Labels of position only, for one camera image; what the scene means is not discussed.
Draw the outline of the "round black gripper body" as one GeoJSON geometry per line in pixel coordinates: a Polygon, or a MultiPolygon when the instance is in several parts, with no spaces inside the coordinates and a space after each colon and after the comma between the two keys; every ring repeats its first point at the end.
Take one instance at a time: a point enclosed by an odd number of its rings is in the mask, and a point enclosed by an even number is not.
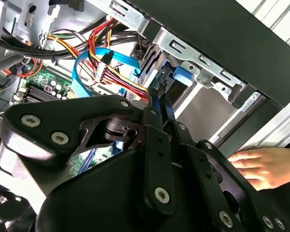
{"type": "Polygon", "coordinates": [[[220,232],[183,154],[172,154],[176,210],[161,218],[142,206],[145,159],[125,151],[56,187],[35,223],[38,232],[220,232]]]}

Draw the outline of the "person's right hand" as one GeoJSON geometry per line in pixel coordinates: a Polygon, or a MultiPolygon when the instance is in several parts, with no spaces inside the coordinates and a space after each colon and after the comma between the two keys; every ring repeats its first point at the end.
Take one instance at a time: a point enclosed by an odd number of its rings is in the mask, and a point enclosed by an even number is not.
{"type": "Polygon", "coordinates": [[[290,182],[290,148],[258,148],[233,154],[228,161],[256,189],[290,182]]]}

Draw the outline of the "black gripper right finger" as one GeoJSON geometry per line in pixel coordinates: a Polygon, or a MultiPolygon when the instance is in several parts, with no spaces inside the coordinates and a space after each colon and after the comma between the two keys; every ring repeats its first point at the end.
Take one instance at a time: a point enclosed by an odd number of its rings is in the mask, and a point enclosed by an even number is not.
{"type": "Polygon", "coordinates": [[[159,99],[163,127],[188,176],[195,181],[202,227],[206,232],[286,232],[288,220],[257,192],[207,140],[195,143],[174,118],[170,98],[159,99]]]}

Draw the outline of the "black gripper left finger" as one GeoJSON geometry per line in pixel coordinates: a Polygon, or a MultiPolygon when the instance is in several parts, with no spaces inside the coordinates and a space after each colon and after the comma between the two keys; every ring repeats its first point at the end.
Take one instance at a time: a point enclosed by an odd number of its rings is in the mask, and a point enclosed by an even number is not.
{"type": "Polygon", "coordinates": [[[154,88],[139,109],[119,95],[25,103],[8,108],[0,122],[0,184],[39,212],[47,196],[71,178],[70,160],[122,141],[141,158],[141,201],[167,212],[174,193],[169,137],[174,115],[154,88]]]}

